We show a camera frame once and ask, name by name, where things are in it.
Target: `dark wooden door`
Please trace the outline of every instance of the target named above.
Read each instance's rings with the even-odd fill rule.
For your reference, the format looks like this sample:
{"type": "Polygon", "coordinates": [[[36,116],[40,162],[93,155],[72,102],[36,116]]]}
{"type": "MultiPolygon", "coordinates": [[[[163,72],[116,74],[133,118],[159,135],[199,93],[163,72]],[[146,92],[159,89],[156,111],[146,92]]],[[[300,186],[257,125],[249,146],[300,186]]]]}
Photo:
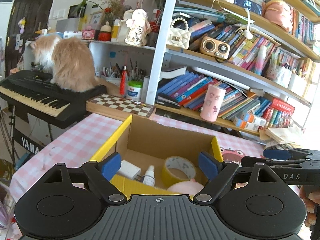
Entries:
{"type": "Polygon", "coordinates": [[[38,34],[35,31],[47,27],[50,9],[53,0],[14,0],[7,31],[5,48],[5,75],[8,76],[10,69],[17,63],[24,52],[26,40],[33,40],[38,34]],[[16,35],[20,33],[18,22],[26,17],[25,32],[21,35],[23,39],[22,52],[15,50],[16,35]]]}

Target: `white shelf post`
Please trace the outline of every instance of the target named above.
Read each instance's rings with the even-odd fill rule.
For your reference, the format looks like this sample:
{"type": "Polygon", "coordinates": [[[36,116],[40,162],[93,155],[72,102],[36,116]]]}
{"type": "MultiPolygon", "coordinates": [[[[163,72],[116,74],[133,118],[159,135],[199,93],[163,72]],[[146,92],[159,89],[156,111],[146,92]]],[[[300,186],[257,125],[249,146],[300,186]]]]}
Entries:
{"type": "Polygon", "coordinates": [[[164,59],[164,53],[166,49],[167,36],[168,36],[169,28],[171,26],[172,14],[173,14],[173,9],[175,7],[175,4],[176,4],[176,0],[166,0],[165,6],[164,6],[164,12],[162,15],[155,55],[153,57],[150,80],[148,85],[148,92],[146,97],[146,103],[150,105],[154,105],[156,100],[156,92],[157,92],[158,82],[160,78],[162,62],[164,59]]]}

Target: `metal screw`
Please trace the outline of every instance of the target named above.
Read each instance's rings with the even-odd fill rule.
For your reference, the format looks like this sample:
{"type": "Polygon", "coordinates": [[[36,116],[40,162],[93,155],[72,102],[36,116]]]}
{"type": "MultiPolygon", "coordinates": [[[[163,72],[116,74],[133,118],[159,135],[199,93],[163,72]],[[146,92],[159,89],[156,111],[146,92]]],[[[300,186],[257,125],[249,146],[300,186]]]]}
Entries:
{"type": "Polygon", "coordinates": [[[212,200],[212,197],[208,194],[200,194],[196,198],[200,202],[208,202],[208,201],[212,200]]]}
{"type": "Polygon", "coordinates": [[[124,200],[124,196],[120,195],[120,194],[113,194],[109,196],[109,200],[112,202],[120,202],[122,200],[124,200]]]}

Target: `gray ribbed plate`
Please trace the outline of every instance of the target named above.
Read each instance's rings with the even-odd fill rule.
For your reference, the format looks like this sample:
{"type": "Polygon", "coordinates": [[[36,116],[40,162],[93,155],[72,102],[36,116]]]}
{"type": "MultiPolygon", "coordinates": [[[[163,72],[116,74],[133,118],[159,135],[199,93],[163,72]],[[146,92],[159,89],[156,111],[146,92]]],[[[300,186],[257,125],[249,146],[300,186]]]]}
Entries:
{"type": "MultiPolygon", "coordinates": [[[[23,240],[32,238],[24,236],[23,240]]],[[[227,228],[212,208],[187,196],[137,196],[107,208],[91,229],[70,240],[248,240],[227,228]]],[[[300,240],[293,235],[284,240],[300,240]]]]}

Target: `roll of tape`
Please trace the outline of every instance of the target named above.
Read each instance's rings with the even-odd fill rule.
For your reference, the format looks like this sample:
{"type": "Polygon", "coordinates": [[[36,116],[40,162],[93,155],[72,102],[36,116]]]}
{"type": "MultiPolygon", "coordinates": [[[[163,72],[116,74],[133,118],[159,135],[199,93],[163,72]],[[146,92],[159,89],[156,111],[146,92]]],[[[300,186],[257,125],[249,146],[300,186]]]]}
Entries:
{"type": "Polygon", "coordinates": [[[170,187],[173,184],[182,181],[188,181],[190,179],[194,179],[196,177],[196,168],[194,165],[185,158],[173,156],[169,157],[164,161],[164,166],[162,168],[162,182],[166,187],[170,187]],[[170,169],[177,169],[182,171],[188,179],[179,178],[174,175],[170,169]]]}

